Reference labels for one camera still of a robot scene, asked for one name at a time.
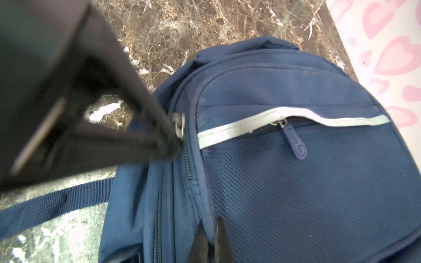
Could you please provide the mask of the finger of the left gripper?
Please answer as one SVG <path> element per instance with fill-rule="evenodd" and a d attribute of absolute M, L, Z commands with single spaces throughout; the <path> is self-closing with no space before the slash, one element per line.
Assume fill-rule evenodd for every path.
<path fill-rule="evenodd" d="M 129 105 L 146 130 L 87 121 L 86 109 L 106 93 Z M 1 2 L 1 190 L 165 160 L 181 145 L 90 1 Z"/>

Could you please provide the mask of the navy blue student backpack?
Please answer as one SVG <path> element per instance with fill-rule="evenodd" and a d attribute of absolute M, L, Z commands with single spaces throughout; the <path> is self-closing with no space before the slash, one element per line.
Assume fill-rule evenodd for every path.
<path fill-rule="evenodd" d="M 186 263 L 221 217 L 237 263 L 418 263 L 421 175 L 391 116 L 322 57 L 259 37 L 200 51 L 155 92 L 183 152 L 1 212 L 1 239 L 107 203 L 102 263 Z"/>

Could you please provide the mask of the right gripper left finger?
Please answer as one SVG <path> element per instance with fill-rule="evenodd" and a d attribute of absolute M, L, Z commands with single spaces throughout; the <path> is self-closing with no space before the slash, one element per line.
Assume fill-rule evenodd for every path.
<path fill-rule="evenodd" d="M 203 222 L 200 221 L 187 262 L 208 263 L 208 249 L 208 239 L 205 228 Z"/>

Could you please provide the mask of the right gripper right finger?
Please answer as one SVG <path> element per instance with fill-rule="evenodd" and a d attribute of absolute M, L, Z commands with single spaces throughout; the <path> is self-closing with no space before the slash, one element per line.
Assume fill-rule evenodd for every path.
<path fill-rule="evenodd" d="M 216 263 L 235 263 L 234 253 L 221 217 L 216 218 L 214 234 L 214 258 Z"/>

